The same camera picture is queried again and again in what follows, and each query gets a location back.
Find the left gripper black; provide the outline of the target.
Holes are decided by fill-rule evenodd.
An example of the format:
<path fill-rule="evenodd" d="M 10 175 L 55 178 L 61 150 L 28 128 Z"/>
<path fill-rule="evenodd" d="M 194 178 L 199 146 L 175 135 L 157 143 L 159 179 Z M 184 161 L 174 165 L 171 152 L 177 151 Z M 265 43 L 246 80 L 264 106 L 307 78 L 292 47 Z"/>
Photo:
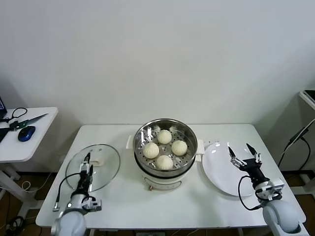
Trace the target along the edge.
<path fill-rule="evenodd" d="M 90 158 L 91 153 L 88 152 L 88 154 L 85 156 L 84 160 L 81 163 L 80 179 L 78 181 L 78 185 L 76 188 L 77 194 L 82 194 L 85 196 L 89 195 L 89 186 L 92 182 L 93 179 L 92 175 L 94 172 L 94 166 L 90 165 Z"/>

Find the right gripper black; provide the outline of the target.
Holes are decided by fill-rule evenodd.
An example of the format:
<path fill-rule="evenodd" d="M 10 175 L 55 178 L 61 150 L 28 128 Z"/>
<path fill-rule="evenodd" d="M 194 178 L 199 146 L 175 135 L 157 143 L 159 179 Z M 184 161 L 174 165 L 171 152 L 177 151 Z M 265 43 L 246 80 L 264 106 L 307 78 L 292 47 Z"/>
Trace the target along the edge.
<path fill-rule="evenodd" d="M 236 154 L 232 150 L 230 146 L 228 146 L 229 155 L 231 158 L 231 163 L 237 167 L 240 168 L 241 171 L 246 172 L 250 179 L 252 184 L 261 184 L 263 182 L 267 181 L 267 177 L 263 174 L 260 167 L 262 165 L 261 163 L 261 156 L 260 153 L 258 153 L 254 147 L 252 147 L 250 144 L 246 143 L 246 146 L 254 159 L 246 159 L 241 160 L 236 157 Z"/>

